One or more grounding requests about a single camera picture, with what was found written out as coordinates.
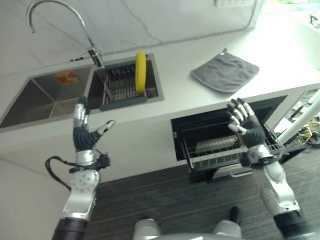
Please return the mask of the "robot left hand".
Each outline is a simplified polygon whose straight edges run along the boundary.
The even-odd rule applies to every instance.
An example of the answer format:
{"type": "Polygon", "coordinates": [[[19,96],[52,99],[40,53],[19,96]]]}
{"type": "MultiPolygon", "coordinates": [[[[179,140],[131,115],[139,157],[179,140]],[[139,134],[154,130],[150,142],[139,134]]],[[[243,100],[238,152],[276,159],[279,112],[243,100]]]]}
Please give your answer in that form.
{"type": "Polygon", "coordinates": [[[93,150],[100,138],[116,124],[115,120],[109,120],[96,130],[89,131],[89,115],[88,100],[85,96],[80,96],[73,112],[72,138],[76,152],[93,150]]]}

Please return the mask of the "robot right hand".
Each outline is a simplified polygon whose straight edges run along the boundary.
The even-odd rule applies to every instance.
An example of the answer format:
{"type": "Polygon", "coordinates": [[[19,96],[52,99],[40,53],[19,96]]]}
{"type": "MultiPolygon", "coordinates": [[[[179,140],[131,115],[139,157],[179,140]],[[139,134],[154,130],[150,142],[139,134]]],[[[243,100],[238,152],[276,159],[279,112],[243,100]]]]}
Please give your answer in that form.
{"type": "Polygon", "coordinates": [[[227,105],[228,128],[242,139],[249,149],[265,144],[266,134],[251,106],[241,98],[227,105]]]}

